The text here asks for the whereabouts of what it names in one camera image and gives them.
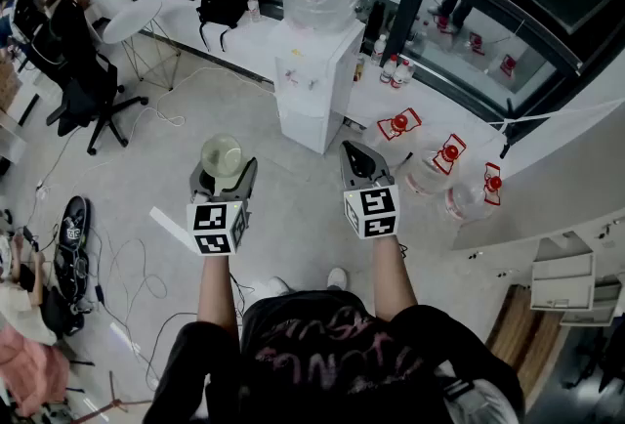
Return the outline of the clear plastic cup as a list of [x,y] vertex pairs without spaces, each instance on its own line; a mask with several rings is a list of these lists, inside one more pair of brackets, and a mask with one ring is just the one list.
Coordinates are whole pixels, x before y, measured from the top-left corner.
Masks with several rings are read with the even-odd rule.
[[214,178],[230,178],[238,174],[243,164],[243,154],[238,140],[219,133],[207,140],[201,149],[200,163],[203,171]]

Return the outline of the white drawer unit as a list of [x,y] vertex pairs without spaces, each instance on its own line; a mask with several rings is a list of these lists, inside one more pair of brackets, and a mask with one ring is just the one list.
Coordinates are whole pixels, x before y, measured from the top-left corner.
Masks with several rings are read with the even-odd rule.
[[531,268],[530,309],[588,312],[595,295],[597,259],[575,232],[541,238]]

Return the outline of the black flask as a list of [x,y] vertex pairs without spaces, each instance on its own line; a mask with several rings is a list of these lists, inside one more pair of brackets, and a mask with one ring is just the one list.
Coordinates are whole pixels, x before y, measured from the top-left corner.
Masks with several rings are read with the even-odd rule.
[[385,3],[375,1],[369,14],[364,37],[375,42],[383,30]]

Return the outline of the black office chair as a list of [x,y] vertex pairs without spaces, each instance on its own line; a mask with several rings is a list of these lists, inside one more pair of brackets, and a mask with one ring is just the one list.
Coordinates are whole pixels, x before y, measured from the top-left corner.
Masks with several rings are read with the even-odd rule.
[[83,9],[74,0],[62,0],[38,27],[28,58],[62,90],[61,103],[46,118],[48,126],[58,125],[60,137],[94,124],[87,146],[90,155],[97,153],[95,142],[105,128],[120,146],[128,146],[113,116],[135,104],[147,105],[148,98],[115,100],[125,91],[118,83],[118,68],[96,49]]

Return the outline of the person's left forearm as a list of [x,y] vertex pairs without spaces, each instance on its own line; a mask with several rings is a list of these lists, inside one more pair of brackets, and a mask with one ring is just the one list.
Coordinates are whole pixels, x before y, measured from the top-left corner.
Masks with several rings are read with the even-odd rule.
[[197,320],[218,325],[232,337],[238,336],[228,256],[204,260]]

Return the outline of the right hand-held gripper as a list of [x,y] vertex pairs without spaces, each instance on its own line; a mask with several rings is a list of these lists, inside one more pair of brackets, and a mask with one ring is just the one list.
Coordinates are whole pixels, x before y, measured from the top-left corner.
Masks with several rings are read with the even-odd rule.
[[365,144],[343,141],[340,166],[344,215],[356,235],[360,239],[395,235],[399,192],[384,157]]

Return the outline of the round white side table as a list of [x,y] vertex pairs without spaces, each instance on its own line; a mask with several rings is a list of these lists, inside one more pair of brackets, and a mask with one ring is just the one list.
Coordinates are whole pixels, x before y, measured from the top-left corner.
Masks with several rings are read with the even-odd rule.
[[[124,7],[104,29],[107,45],[119,44],[140,82],[172,91],[182,51],[159,21],[166,0],[137,0]],[[144,35],[152,42],[157,59],[149,63],[137,48],[135,38]]]

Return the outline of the person's right forearm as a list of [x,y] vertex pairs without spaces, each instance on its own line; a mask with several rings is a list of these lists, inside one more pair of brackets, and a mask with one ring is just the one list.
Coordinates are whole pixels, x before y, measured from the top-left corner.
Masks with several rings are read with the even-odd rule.
[[391,321],[402,311],[416,306],[417,299],[396,236],[375,238],[372,249],[375,315]]

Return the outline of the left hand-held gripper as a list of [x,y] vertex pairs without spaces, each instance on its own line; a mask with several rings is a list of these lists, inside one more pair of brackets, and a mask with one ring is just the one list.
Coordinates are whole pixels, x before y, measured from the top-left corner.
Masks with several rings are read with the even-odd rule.
[[235,185],[215,192],[215,178],[199,162],[189,177],[191,202],[187,206],[187,232],[201,256],[235,255],[249,227],[248,202],[258,173],[258,161],[252,157],[241,171]]

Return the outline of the black skateboard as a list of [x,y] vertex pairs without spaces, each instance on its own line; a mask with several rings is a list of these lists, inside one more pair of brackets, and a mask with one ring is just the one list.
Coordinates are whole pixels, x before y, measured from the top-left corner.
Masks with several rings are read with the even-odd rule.
[[87,292],[86,245],[90,222],[90,201],[81,195],[74,196],[62,214],[53,261],[59,292],[69,304],[77,304]]

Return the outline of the person's black printed shirt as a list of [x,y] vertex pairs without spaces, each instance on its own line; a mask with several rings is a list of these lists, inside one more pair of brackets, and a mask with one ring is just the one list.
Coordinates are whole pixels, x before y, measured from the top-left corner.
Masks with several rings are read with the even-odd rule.
[[179,332],[144,424],[515,424],[516,373],[431,306],[391,320],[351,292],[264,299],[235,340],[212,322]]

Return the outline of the white water dispenser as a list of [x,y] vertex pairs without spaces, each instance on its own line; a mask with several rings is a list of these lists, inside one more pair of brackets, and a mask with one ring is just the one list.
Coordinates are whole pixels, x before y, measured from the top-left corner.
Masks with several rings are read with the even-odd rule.
[[281,21],[270,34],[281,132],[324,154],[347,113],[365,26],[317,32]]

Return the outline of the wooden floor panel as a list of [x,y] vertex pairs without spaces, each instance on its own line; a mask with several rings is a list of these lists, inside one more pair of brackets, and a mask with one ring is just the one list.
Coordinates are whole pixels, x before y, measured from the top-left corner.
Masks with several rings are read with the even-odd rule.
[[531,310],[530,299],[528,287],[510,285],[486,341],[491,353],[514,370],[527,401],[553,370],[567,334],[562,333],[563,312]]

